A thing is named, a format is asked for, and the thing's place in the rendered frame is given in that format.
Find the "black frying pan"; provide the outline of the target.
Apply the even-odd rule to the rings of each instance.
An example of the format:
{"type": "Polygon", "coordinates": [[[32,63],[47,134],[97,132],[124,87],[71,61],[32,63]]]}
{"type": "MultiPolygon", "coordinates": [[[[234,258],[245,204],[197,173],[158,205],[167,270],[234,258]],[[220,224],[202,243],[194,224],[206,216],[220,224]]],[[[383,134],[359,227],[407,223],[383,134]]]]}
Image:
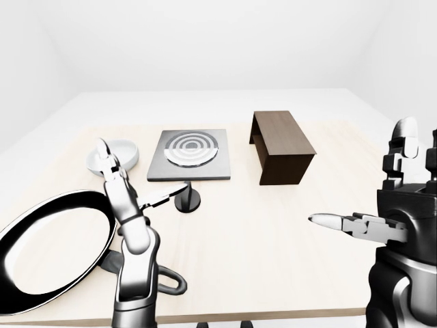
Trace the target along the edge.
{"type": "MultiPolygon", "coordinates": [[[[58,195],[0,232],[0,322],[108,318],[124,263],[121,224],[95,191],[58,195]]],[[[158,265],[158,293],[184,279],[158,265]]]]}

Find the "flat dark stove plate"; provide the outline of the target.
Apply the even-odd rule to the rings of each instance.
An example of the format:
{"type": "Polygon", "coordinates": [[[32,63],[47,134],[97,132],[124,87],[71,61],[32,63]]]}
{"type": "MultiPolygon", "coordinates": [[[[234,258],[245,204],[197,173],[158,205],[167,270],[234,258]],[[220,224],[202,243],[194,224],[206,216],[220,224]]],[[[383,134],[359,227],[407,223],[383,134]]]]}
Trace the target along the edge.
{"type": "Polygon", "coordinates": [[[150,164],[150,182],[229,180],[225,129],[164,130],[150,164]]]}

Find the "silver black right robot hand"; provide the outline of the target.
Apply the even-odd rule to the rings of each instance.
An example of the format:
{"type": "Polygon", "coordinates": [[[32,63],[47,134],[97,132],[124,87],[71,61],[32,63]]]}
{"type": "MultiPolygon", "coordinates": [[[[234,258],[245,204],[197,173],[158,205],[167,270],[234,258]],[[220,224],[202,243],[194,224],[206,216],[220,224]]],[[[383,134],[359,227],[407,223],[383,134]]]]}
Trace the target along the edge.
{"type": "Polygon", "coordinates": [[[354,238],[384,243],[400,254],[428,264],[437,262],[437,159],[436,149],[427,153],[426,168],[432,177],[412,183],[412,164],[419,153],[417,121],[413,117],[396,123],[383,157],[387,177],[377,191],[378,215],[353,213],[341,216],[317,213],[312,223],[340,230],[354,238]]]}

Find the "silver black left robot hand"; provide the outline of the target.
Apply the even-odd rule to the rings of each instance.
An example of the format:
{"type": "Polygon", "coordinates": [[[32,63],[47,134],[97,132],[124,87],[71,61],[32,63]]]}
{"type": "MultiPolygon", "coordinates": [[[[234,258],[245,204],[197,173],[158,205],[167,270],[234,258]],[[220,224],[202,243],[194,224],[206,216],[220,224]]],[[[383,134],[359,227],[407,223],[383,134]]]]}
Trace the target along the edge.
{"type": "Polygon", "coordinates": [[[99,168],[104,176],[104,191],[110,201],[113,214],[121,225],[142,215],[144,209],[160,206],[188,188],[188,184],[182,182],[145,197],[139,197],[129,182],[127,171],[101,138],[97,141],[97,151],[99,168]]]}

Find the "white bowl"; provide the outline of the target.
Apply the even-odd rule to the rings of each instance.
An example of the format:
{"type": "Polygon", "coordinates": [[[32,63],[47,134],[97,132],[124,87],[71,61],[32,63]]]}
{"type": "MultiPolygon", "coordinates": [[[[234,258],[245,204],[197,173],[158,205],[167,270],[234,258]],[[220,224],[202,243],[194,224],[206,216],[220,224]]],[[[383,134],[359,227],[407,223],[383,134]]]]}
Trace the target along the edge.
{"type": "MultiPolygon", "coordinates": [[[[110,139],[106,141],[111,154],[119,160],[121,166],[129,171],[139,160],[139,149],[137,145],[128,139],[110,139]]],[[[86,157],[85,164],[87,169],[93,174],[103,177],[98,166],[98,150],[95,147],[86,157]]]]}

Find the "round black stove knob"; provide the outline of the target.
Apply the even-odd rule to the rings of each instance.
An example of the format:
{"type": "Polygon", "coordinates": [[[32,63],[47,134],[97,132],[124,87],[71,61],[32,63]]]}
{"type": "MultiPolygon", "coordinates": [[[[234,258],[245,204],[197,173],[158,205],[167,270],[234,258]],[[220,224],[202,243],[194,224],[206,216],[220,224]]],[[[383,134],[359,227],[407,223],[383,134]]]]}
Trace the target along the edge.
{"type": "Polygon", "coordinates": [[[199,192],[192,188],[190,181],[185,183],[187,188],[175,196],[174,204],[181,213],[191,213],[199,208],[201,197],[199,192]]]}

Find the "dark brown wooden box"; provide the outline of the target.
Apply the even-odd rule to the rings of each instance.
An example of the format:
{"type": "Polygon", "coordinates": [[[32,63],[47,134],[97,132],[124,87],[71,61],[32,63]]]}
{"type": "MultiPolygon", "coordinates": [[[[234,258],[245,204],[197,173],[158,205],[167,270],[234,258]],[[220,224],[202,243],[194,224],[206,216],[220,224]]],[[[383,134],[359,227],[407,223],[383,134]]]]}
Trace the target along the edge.
{"type": "Polygon", "coordinates": [[[297,185],[316,151],[289,111],[256,111],[249,143],[262,167],[260,185],[297,185]]]}

